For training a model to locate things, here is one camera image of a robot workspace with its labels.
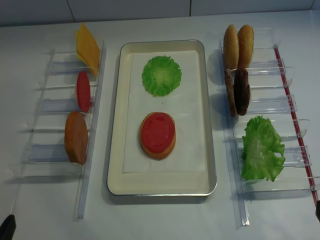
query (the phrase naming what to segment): cheese slice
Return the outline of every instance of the cheese slice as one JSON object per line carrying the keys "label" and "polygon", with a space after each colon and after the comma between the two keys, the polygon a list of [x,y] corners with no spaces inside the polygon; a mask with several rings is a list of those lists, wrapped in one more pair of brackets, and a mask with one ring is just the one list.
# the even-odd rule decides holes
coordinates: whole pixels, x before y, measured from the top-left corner
{"label": "cheese slice", "polygon": [[87,66],[92,67],[90,72],[98,76],[100,48],[87,27],[82,23],[80,31],[75,33],[76,54]]}

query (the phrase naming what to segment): tomato slice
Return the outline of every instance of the tomato slice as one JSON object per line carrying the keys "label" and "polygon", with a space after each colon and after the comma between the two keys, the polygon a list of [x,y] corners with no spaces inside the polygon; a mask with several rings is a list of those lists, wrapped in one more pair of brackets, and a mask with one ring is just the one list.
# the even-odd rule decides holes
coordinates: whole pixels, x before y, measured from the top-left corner
{"label": "tomato slice", "polygon": [[175,135],[175,124],[163,112],[156,112],[143,123],[141,138],[143,145],[153,153],[162,153],[168,148]]}
{"label": "tomato slice", "polygon": [[79,72],[76,81],[76,97],[81,111],[87,113],[90,108],[91,94],[89,78],[86,71]]}

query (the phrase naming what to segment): green lettuce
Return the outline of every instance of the green lettuce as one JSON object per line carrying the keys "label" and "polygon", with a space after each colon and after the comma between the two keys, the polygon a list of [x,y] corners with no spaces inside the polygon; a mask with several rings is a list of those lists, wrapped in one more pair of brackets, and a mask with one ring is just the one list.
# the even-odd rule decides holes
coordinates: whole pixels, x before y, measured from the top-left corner
{"label": "green lettuce", "polygon": [[156,56],[148,61],[142,83],[153,96],[166,96],[180,85],[181,69],[170,56]]}
{"label": "green lettuce", "polygon": [[285,162],[285,145],[272,126],[261,116],[250,119],[243,139],[241,176],[246,180],[269,179],[273,182],[281,173]]}

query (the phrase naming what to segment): metal tray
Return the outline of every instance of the metal tray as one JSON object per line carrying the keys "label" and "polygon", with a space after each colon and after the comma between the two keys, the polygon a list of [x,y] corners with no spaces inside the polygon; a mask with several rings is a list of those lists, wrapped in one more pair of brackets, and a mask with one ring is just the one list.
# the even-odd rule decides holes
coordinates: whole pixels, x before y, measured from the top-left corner
{"label": "metal tray", "polygon": [[[180,86],[164,97],[145,91],[149,59],[171,56]],[[172,116],[176,144],[161,161],[139,144],[139,126],[151,112]],[[127,43],[121,49],[107,187],[113,195],[207,196],[217,185],[204,46],[197,40]]]}

